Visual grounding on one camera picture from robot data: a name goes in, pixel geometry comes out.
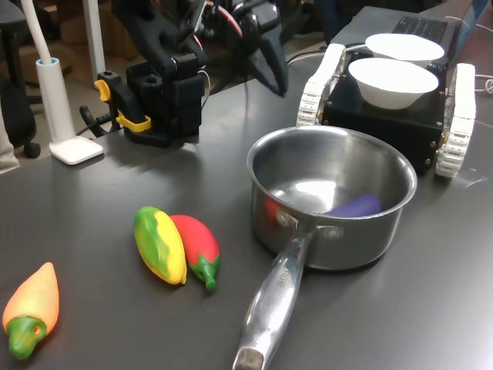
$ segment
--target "cardboard box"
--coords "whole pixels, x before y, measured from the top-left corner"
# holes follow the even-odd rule
[[[132,59],[139,50],[123,24],[111,13],[111,2],[99,2],[99,23],[106,56]],[[87,44],[86,21],[82,0],[58,0],[62,41],[67,44]]]

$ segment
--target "gray table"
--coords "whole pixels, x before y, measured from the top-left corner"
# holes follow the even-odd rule
[[[471,42],[481,44],[464,60],[493,73],[493,35],[478,29]],[[264,134],[295,123],[316,65],[291,68],[285,99],[255,81],[247,97],[244,86],[212,97],[195,146],[166,151],[113,134],[99,141],[104,159],[68,167],[48,158],[0,177],[0,308],[45,261],[55,265],[61,300],[54,332],[27,362],[14,360],[0,335],[0,369],[231,368],[273,260],[250,233],[246,155]],[[486,123],[491,102],[478,104]],[[492,140],[493,129],[477,124],[458,178],[420,180],[374,267],[306,273],[273,370],[493,366]],[[175,288],[147,269],[132,235],[147,204],[210,227],[223,255],[215,294],[192,274]]]

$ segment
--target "yellow clamp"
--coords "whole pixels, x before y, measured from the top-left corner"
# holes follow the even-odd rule
[[[105,81],[103,81],[102,79],[98,79],[96,82],[94,82],[94,86],[99,90],[99,98],[103,102],[106,103],[111,99],[111,92],[109,91],[109,86]]]
[[[129,121],[120,111],[118,111],[116,122],[124,127],[127,127],[130,131],[133,131],[134,133],[141,133],[142,131],[151,128],[151,119],[148,116],[145,116],[145,118],[146,120],[144,122],[134,123],[132,121]]]

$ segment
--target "chair wheel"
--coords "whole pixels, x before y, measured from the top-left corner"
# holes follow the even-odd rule
[[[24,145],[24,154],[28,158],[38,158],[41,154],[41,146],[37,143],[27,143]]]

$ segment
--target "saucepan handle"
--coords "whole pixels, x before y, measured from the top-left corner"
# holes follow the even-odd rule
[[[233,370],[264,370],[280,343],[293,311],[313,231],[296,227],[274,261],[246,313]]]

